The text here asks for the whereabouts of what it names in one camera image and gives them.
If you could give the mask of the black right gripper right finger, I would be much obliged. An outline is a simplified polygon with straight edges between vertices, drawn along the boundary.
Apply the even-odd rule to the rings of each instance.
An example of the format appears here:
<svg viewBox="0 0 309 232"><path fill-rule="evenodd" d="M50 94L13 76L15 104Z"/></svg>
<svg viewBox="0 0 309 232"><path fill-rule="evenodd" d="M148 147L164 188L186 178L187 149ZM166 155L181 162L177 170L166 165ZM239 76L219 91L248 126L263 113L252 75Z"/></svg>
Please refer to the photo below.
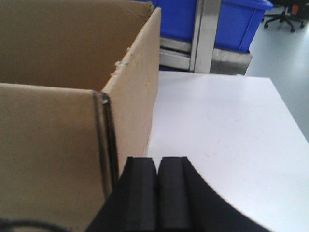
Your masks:
<svg viewBox="0 0 309 232"><path fill-rule="evenodd" d="M163 157L158 171L160 232L266 232L231 206L187 157Z"/></svg>

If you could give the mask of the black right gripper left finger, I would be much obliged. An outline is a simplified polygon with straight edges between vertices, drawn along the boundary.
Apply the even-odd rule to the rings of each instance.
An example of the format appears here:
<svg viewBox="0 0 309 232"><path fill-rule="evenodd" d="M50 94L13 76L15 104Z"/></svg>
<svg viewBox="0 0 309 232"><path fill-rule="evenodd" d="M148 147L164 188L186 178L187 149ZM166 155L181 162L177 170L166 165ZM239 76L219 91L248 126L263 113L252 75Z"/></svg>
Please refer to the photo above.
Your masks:
<svg viewBox="0 0 309 232"><path fill-rule="evenodd" d="M128 157L115 189L87 232L155 232L157 174L152 158Z"/></svg>

